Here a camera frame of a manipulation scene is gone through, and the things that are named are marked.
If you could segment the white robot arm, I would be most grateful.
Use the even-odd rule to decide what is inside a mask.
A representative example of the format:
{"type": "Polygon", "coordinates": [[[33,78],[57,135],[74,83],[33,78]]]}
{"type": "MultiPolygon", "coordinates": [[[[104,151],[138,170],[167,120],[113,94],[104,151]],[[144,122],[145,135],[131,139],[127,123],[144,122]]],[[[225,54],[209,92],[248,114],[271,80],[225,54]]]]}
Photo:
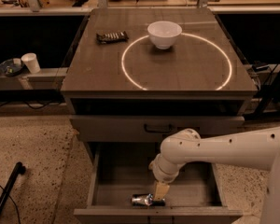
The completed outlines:
{"type": "Polygon", "coordinates": [[[268,170],[259,224],[280,224],[280,126],[209,138],[185,129],[166,137],[149,165],[155,176],[153,198],[164,198],[180,169],[195,161],[268,170]]]}

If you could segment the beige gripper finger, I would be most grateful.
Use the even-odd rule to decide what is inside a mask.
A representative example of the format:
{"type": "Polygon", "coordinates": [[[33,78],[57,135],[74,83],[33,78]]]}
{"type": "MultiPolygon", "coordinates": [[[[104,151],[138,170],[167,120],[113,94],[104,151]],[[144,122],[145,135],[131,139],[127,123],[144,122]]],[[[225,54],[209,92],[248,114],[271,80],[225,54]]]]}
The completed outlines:
{"type": "Polygon", "coordinates": [[[168,193],[170,186],[168,184],[156,181],[153,189],[153,200],[161,201],[168,193]]]}

